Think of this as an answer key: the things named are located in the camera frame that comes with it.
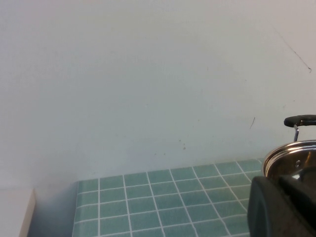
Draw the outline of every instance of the white wall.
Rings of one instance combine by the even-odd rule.
[[[315,22],[313,0],[1,1],[0,187],[264,157],[316,113]]]

